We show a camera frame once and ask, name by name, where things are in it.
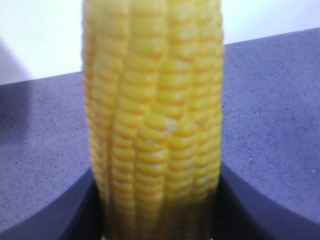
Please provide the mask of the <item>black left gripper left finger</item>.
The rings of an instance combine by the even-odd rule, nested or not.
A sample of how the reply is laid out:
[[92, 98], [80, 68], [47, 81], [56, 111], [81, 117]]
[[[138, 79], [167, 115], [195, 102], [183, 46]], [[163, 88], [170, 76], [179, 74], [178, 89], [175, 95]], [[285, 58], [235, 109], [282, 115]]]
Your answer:
[[0, 234], [2, 240], [100, 240], [102, 236], [100, 199], [90, 169], [48, 206]]

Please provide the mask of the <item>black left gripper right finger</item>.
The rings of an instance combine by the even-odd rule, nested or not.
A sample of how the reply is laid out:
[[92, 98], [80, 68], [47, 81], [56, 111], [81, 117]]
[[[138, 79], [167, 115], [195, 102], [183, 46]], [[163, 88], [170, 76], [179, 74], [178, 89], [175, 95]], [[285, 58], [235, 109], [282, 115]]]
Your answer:
[[318, 240], [319, 223], [271, 200], [221, 165], [214, 205], [214, 240]]

